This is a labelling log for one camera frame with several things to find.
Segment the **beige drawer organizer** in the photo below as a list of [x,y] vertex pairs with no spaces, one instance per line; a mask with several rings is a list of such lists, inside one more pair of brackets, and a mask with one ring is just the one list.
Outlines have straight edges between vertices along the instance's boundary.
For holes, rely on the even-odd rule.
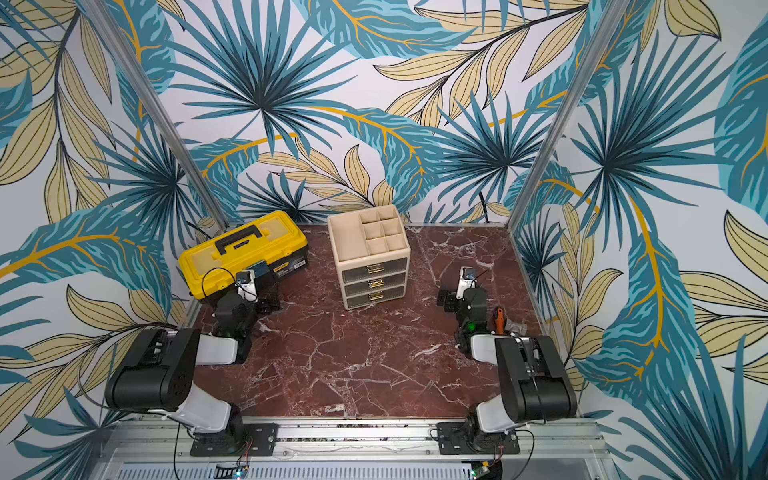
[[407,289],[411,248],[399,211],[393,205],[372,207],[327,218],[331,247],[342,293],[347,308],[341,272],[352,268],[387,262],[399,258],[408,259]]

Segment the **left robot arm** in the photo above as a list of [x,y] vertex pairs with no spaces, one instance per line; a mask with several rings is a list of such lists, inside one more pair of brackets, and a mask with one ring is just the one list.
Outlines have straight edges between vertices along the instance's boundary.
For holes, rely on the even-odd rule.
[[275,286],[230,290],[216,303],[211,335],[196,328],[140,333],[107,381],[107,405],[175,421],[192,438],[193,457],[271,456],[277,425],[246,422],[240,407],[198,386],[194,376],[198,366],[244,364],[258,318],[280,308]]

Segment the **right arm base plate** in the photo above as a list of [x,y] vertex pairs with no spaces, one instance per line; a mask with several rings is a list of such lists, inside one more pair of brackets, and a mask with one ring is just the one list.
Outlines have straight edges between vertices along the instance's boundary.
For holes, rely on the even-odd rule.
[[436,429],[441,455],[513,455],[520,452],[519,442],[511,433],[487,433],[468,420],[439,422]]

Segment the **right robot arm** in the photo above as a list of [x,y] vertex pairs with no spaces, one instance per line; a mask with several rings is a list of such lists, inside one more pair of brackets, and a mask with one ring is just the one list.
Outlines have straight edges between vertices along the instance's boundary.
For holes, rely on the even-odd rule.
[[495,366],[500,388],[492,399],[471,407],[463,421],[437,424],[441,454],[517,453],[517,428],[576,416],[576,395],[551,337],[507,331],[501,307],[496,309],[496,329],[489,329],[487,292],[479,287],[462,292],[442,288],[436,303],[456,315],[460,352]]

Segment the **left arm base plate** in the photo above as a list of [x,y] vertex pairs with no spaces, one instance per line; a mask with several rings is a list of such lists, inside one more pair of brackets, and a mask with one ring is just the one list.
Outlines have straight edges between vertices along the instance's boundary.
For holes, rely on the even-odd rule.
[[193,436],[192,457],[271,457],[278,433],[276,423],[255,423],[218,433]]

